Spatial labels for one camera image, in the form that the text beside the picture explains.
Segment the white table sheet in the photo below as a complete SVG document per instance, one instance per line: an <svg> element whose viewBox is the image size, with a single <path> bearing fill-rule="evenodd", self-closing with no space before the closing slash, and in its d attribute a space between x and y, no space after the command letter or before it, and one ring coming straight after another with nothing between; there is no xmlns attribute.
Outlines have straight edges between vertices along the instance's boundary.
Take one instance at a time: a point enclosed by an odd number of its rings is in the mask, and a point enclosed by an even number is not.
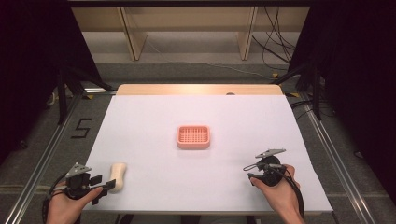
<svg viewBox="0 0 396 224"><path fill-rule="evenodd" d="M177 128L205 125L207 149L180 149ZM125 162L121 191L96 211L135 214L263 214L270 206L246 166L270 148L296 169L307 212L329 212L300 129L283 95L136 95L111 99L87 164L109 179Z"/></svg>

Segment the aluminium floor rail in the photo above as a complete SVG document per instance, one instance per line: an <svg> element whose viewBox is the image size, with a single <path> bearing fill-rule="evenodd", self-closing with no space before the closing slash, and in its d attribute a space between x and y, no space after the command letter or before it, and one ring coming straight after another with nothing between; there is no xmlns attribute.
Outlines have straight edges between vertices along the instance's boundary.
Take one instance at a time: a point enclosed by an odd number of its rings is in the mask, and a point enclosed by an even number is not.
<svg viewBox="0 0 396 224"><path fill-rule="evenodd" d="M50 135L50 139L46 144L46 147L40 154L39 160L37 163L35 163L34 168L31 170L29 179L21 187L20 194L18 195L16 202L12 205L4 224L20 224L28 208L28 205L35 195L36 188L41 181L42 176L46 172L53 155L55 154L56 148L64 135L64 130L66 129L81 97L81 94L76 94L66 106L66 112L62 120L55 122L56 127Z"/></svg>
<svg viewBox="0 0 396 224"><path fill-rule="evenodd" d="M307 112L309 120L313 125L317 136L323 145L324 150L326 151L326 154L329 157L332 167L336 172L358 219L360 220L361 224L376 224L375 218L370 211L367 202L364 200L362 194L357 188L357 185L353 181L322 121L317 118L319 111L315 113L314 109L318 109L318 107L314 107L313 105L305 106L305 111Z"/></svg>

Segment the pink soap dish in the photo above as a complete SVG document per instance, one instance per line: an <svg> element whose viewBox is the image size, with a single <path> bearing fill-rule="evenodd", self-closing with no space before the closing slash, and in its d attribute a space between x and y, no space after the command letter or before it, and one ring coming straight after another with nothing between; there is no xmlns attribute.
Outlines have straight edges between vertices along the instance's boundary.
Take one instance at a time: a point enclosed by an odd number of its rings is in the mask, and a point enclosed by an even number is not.
<svg viewBox="0 0 396 224"><path fill-rule="evenodd" d="M184 125L177 128L177 146L180 149L207 149L210 143L208 126Z"/></svg>

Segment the black metal stand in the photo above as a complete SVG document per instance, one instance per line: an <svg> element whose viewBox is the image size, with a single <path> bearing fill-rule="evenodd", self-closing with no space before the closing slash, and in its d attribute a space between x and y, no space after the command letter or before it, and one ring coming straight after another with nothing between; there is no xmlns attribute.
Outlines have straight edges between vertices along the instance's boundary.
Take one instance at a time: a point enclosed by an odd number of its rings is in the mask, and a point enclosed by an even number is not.
<svg viewBox="0 0 396 224"><path fill-rule="evenodd" d="M312 88L312 108L318 120L321 120L319 110L319 97L320 97L320 73L313 63L303 63L294 69L289 70L285 75L276 78L273 84L280 85L286 80L299 75L299 79L295 88L297 91L307 91Z"/></svg>
<svg viewBox="0 0 396 224"><path fill-rule="evenodd" d="M85 71L71 66L64 66L57 75L57 91L59 96L59 124L62 124L68 114L65 87L68 87L73 95L81 95L85 92L81 82L88 81L105 91L115 91L116 88L106 84L100 77L94 77Z"/></svg>

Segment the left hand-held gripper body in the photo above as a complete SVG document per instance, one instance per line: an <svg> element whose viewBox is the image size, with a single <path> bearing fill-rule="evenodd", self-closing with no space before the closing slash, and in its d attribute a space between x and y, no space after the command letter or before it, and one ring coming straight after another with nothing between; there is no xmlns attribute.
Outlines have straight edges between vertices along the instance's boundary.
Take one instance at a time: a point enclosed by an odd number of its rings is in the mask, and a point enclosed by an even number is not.
<svg viewBox="0 0 396 224"><path fill-rule="evenodd" d="M90 167L76 162L72 168L66 173L66 189L64 193L73 200L84 197L90 191L92 184Z"/></svg>

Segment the person's left hand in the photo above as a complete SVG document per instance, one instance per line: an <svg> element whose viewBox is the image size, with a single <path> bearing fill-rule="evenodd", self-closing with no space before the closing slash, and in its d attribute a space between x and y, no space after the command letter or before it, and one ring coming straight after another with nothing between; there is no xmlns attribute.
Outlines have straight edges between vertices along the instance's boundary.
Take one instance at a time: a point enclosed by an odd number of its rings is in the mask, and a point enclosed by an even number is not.
<svg viewBox="0 0 396 224"><path fill-rule="evenodd" d="M102 187L93 189L78 200L70 199L61 190L56 190L49 201L46 224L74 224L83 208L99 196L102 190Z"/></svg>

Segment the person's right hand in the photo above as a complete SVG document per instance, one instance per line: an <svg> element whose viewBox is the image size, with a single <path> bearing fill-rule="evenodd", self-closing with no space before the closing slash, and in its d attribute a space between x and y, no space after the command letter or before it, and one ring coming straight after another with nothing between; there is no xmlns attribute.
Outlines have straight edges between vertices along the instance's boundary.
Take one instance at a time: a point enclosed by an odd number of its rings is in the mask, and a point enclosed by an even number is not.
<svg viewBox="0 0 396 224"><path fill-rule="evenodd" d="M269 187L257 178L250 178L250 182L258 188L266 198L271 208L279 215L286 212L295 211L300 214L297 195L289 183L291 179L297 188L300 184L294 180L295 169L293 166L285 164L287 178L283 178L277 185Z"/></svg>

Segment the black curtain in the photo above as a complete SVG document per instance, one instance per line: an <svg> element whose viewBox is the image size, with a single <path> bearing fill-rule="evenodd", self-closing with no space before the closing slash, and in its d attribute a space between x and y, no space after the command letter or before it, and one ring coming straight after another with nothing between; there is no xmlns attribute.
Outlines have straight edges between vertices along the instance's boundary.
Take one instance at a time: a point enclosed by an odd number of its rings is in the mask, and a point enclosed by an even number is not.
<svg viewBox="0 0 396 224"><path fill-rule="evenodd" d="M332 107L396 204L396 0L314 0L290 68L314 48Z"/></svg>
<svg viewBox="0 0 396 224"><path fill-rule="evenodd" d="M67 0L0 0L0 164L32 129L62 69L101 79Z"/></svg>

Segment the beige wooden shelf unit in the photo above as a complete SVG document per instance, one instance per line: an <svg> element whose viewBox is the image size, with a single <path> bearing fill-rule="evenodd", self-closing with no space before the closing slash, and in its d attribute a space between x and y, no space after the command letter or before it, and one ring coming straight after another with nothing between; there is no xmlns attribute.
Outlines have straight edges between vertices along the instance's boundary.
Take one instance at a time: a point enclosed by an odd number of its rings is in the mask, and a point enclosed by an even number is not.
<svg viewBox="0 0 396 224"><path fill-rule="evenodd" d="M269 32L279 20L282 32L299 32L308 7L73 7L83 32L122 32L130 58L137 61L149 32L234 32L240 57L248 59L252 35Z"/></svg>

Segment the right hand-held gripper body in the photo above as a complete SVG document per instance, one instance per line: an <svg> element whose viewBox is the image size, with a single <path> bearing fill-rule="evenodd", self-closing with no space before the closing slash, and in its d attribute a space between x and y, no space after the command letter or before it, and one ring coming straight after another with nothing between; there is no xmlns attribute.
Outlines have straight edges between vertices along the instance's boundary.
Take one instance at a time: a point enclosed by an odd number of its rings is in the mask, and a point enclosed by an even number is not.
<svg viewBox="0 0 396 224"><path fill-rule="evenodd" d="M259 159L258 162L249 165L248 169L257 168L262 171L259 174L259 179L262 183L269 187L277 185L283 178L287 168L280 163L280 160L276 157L276 154L285 152L284 148L281 149L268 149L263 153L256 156Z"/></svg>

